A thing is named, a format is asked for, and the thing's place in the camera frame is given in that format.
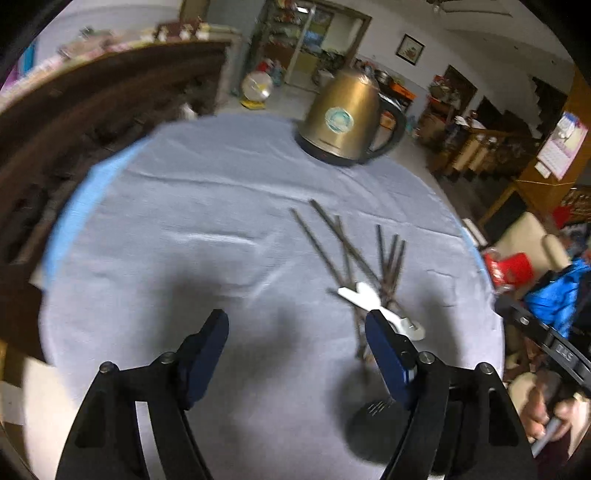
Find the kettle sticker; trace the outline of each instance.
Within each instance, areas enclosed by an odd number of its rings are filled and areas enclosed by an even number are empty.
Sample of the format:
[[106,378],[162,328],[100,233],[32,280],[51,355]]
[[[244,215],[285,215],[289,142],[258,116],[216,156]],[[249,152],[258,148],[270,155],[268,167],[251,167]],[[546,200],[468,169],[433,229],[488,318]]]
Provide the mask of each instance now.
[[329,108],[326,111],[324,120],[326,121],[326,126],[336,134],[347,133],[355,124],[351,114],[347,110],[337,106]]

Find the blue gripper pad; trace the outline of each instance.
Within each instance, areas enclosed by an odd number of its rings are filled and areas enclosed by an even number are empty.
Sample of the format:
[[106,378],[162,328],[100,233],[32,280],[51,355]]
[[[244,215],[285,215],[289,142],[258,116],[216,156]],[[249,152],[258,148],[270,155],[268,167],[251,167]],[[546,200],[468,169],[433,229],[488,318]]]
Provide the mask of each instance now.
[[417,372],[417,350],[404,335],[392,329],[379,310],[365,317],[365,336],[392,398],[410,409],[414,404],[411,383]]
[[184,410],[205,395],[222,354],[230,324],[223,310],[216,309],[198,333],[189,335],[177,350],[177,396]]

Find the calendar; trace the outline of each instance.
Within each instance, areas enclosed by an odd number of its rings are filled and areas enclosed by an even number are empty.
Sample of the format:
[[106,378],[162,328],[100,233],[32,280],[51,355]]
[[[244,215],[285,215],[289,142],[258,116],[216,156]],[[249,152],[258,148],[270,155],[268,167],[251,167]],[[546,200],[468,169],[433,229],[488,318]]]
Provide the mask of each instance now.
[[580,122],[578,117],[572,113],[564,112],[556,128],[538,153],[538,160],[557,179],[562,180],[579,152],[586,135],[587,127]]

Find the blue bag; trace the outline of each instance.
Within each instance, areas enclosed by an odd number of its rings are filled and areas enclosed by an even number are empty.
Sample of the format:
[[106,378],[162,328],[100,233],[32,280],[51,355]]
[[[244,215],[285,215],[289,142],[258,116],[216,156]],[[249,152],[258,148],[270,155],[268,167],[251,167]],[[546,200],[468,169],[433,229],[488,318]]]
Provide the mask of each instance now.
[[589,271],[591,267],[584,260],[575,258],[558,278],[525,295],[523,301],[527,309],[541,322],[568,338],[577,311],[579,282]]

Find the metal screw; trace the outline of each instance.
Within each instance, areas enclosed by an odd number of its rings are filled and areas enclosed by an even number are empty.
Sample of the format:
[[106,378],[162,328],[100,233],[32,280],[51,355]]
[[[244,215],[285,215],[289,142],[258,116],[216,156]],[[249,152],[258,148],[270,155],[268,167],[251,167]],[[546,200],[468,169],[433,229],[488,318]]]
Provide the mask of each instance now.
[[115,364],[113,362],[103,362],[99,367],[99,372],[102,374],[107,374],[115,369]]
[[418,361],[422,364],[431,365],[435,361],[435,355],[431,352],[421,352],[418,354]]
[[482,372],[486,373],[487,375],[492,375],[492,373],[495,371],[495,369],[492,368],[491,364],[485,364],[485,363],[480,364],[480,370]]
[[168,365],[174,362],[174,352],[166,352],[160,355],[160,363]]

